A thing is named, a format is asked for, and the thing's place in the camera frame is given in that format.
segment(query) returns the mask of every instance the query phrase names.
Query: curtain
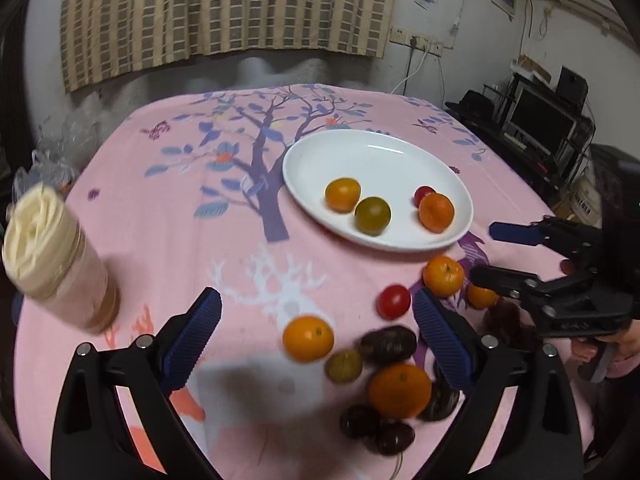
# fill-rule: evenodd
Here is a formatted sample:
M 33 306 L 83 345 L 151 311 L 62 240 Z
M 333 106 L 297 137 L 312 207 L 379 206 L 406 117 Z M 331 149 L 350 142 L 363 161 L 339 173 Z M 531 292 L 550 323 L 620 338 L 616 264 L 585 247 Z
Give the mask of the curtain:
M 392 7 L 393 0 L 62 0 L 65 88 L 251 48 L 382 57 Z

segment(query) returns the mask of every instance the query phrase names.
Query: red object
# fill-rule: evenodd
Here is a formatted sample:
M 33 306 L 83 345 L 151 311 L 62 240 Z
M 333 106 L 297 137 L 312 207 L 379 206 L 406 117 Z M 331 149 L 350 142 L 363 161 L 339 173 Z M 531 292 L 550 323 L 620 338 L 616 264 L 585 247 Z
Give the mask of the red object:
M 435 193 L 435 192 L 436 190 L 433 189 L 433 187 L 420 186 L 418 189 L 415 190 L 415 193 L 414 193 L 414 205 L 416 207 L 420 207 L 420 200 L 422 200 L 428 194 Z
M 378 314 L 386 320 L 397 319 L 411 306 L 411 293 L 402 285 L 389 285 L 378 296 Z

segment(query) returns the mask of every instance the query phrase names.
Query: jar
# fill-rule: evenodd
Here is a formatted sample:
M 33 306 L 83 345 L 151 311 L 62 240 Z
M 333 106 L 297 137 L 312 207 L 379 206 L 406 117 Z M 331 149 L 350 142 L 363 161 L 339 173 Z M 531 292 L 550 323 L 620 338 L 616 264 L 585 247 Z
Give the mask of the jar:
M 115 280 L 51 187 L 37 184 L 18 200 L 2 260 L 15 286 L 62 321 L 100 333 L 118 315 Z

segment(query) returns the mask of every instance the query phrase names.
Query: oval plate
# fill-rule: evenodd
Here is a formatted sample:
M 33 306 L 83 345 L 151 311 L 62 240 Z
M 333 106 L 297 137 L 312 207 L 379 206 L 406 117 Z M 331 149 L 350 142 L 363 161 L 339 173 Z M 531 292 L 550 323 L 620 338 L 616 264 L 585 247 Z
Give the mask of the oval plate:
M 296 142 L 282 165 L 293 198 L 316 221 L 347 240 L 388 251 L 439 249 L 465 235 L 474 206 L 459 177 L 431 153 L 395 137 L 363 130 L 326 130 Z M 358 231 L 353 212 L 336 213 L 324 203 L 324 188 L 351 177 L 362 187 L 360 199 L 379 196 L 391 207 L 391 222 L 378 236 Z M 449 197 L 456 213 L 441 234 L 425 229 L 414 207 L 414 192 L 431 186 Z

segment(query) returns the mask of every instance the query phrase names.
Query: metal bolt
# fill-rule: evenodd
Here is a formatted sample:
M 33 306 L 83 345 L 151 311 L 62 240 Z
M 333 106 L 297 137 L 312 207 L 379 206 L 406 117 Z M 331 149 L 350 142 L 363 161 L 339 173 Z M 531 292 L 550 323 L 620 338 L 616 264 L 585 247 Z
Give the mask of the metal bolt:
M 80 343 L 78 348 L 76 348 L 76 353 L 78 355 L 87 355 L 91 351 L 91 343 Z
M 549 343 L 542 345 L 542 351 L 547 357 L 556 357 L 558 355 L 558 349 Z
M 541 310 L 549 317 L 556 317 L 556 310 L 552 306 L 544 305 Z
M 154 337 L 150 334 L 143 334 L 136 339 L 136 346 L 138 348 L 148 348 L 153 343 Z
M 483 335 L 480 340 L 484 346 L 487 348 L 495 348 L 498 346 L 498 340 L 492 335 Z

